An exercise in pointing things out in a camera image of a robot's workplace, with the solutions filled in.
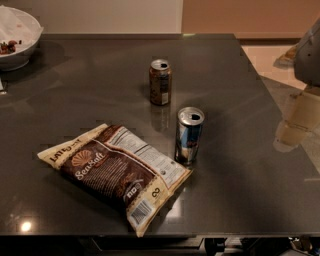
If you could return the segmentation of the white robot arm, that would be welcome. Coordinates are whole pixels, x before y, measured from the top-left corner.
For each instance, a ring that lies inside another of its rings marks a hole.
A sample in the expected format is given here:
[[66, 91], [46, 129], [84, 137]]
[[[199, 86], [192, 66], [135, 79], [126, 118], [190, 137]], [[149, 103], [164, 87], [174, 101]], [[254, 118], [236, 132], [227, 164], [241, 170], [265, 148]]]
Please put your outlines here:
[[285, 105], [273, 143], [280, 152], [295, 149], [320, 124], [320, 19], [297, 44], [293, 68], [306, 87]]

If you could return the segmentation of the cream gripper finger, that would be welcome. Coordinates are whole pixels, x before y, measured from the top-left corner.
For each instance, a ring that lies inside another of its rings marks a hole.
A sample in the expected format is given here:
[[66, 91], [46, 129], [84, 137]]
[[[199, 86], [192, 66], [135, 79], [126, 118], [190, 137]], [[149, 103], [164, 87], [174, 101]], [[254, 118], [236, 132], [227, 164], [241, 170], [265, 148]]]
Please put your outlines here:
[[285, 104], [273, 146], [286, 153], [295, 149], [320, 124], [320, 87], [307, 85]]

